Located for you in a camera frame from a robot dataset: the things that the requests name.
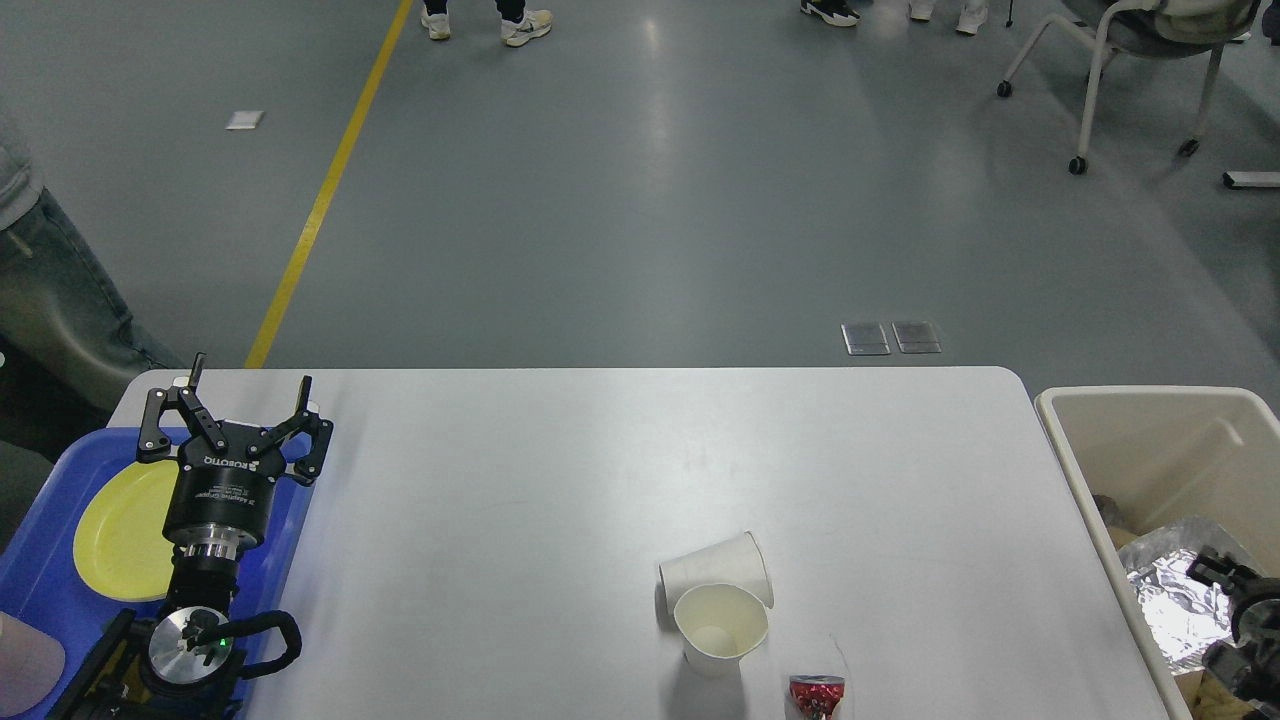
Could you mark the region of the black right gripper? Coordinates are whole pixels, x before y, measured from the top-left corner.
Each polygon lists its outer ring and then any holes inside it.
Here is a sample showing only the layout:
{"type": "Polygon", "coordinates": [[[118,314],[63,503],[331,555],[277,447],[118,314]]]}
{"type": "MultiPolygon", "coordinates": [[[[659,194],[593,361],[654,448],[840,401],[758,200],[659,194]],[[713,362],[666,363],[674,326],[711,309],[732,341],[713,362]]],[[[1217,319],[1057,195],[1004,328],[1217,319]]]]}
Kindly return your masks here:
{"type": "Polygon", "coordinates": [[[1253,706],[1279,706],[1279,579],[1261,578],[1230,553],[1204,547],[1187,577],[1231,596],[1231,638],[1203,655],[1204,670],[1234,697],[1253,706]]]}

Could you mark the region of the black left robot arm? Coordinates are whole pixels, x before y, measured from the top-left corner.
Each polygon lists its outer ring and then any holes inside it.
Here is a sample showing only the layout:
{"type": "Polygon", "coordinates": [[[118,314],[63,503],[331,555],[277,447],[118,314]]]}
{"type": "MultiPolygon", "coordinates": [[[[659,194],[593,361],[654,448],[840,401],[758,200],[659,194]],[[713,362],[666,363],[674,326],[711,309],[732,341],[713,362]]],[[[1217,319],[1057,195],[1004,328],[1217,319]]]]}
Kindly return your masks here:
{"type": "Polygon", "coordinates": [[[334,430],[300,382],[294,411],[273,427],[215,418],[198,398],[205,355],[186,382],[148,392],[138,462],[173,460],[163,538],[172,574],[152,618],[120,611],[50,710],[52,719],[233,719],[242,682],[293,664],[303,642],[279,609],[237,616],[241,562],[264,546],[283,480],[310,487],[334,430]]]}

